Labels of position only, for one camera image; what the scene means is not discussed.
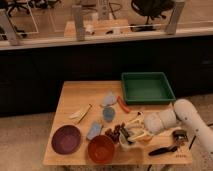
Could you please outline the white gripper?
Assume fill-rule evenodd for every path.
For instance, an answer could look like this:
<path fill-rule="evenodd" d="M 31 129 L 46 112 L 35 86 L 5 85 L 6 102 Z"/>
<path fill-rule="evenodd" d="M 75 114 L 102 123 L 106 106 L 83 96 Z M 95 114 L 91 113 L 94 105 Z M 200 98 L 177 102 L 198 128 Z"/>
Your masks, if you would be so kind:
<path fill-rule="evenodd" d="M 132 120 L 125 124 L 126 129 L 143 128 L 144 126 L 149 132 L 146 130 L 131 132 L 127 141 L 131 143 L 150 141 L 153 138 L 152 134 L 159 134 L 164 130 L 163 123 L 157 113 L 151 113 L 145 116 L 142 112 L 139 112 Z"/>

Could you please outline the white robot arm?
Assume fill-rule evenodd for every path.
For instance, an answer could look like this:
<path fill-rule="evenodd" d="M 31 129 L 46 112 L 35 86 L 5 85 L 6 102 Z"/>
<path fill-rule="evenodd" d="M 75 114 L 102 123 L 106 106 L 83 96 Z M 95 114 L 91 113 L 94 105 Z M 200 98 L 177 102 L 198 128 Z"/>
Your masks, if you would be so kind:
<path fill-rule="evenodd" d="M 180 121 L 187 125 L 199 139 L 207 153 L 213 158 L 213 130 L 200 117 L 195 106 L 187 99 L 178 99 L 172 108 L 147 115 L 140 115 L 126 124 L 130 128 L 133 124 L 142 126 L 142 130 L 127 138 L 134 142 L 153 136 L 176 127 Z"/>

